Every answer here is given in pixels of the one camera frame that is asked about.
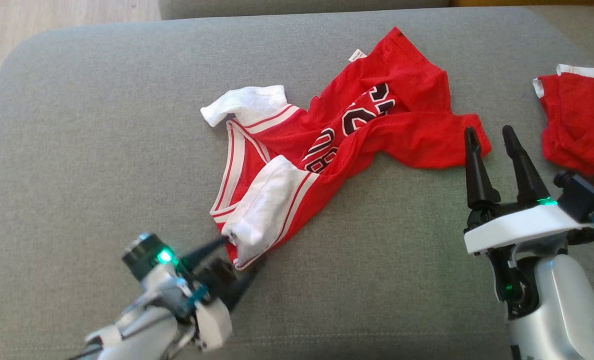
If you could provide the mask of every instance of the folded red clothing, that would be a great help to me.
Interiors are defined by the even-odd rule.
[[[543,154],[560,166],[594,175],[594,68],[560,64],[557,73],[534,79],[548,114]]]

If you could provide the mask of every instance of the clothing tag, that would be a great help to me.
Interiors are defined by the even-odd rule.
[[[365,58],[367,55],[363,53],[363,51],[359,50],[358,48],[354,50],[354,54],[348,59],[349,62],[353,62],[356,59]]]

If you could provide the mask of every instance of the wooden floor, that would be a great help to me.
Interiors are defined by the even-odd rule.
[[[157,20],[157,0],[0,0],[0,66],[21,41],[45,30]]]

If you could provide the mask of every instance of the gray cushion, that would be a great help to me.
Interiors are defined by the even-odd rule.
[[[159,0],[164,20],[447,7],[449,0]]]
[[[594,21],[586,14],[577,20]],[[140,232],[179,251],[215,236],[227,139],[201,106],[283,84],[306,107],[393,26],[448,72],[454,111],[481,116],[503,198],[516,195],[503,125],[553,177],[531,80],[559,63],[594,66],[594,55],[525,8],[102,25],[14,50],[0,73],[0,358],[77,353],[139,294],[119,256]],[[235,337],[203,358],[509,359],[490,266],[463,244],[467,216],[462,168],[377,156],[272,253],[233,315]],[[594,244],[571,253],[594,285]]]

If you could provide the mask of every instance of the red garment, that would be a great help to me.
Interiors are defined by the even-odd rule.
[[[415,168],[463,166],[464,131],[490,142],[476,114],[455,115],[445,71],[394,28],[316,96],[287,104],[282,86],[229,91],[201,109],[216,125],[228,113],[228,164],[211,215],[235,245],[238,269],[286,242],[377,151]]]
[[[546,114],[543,154],[560,166],[594,175],[594,68],[560,64],[534,80]]]

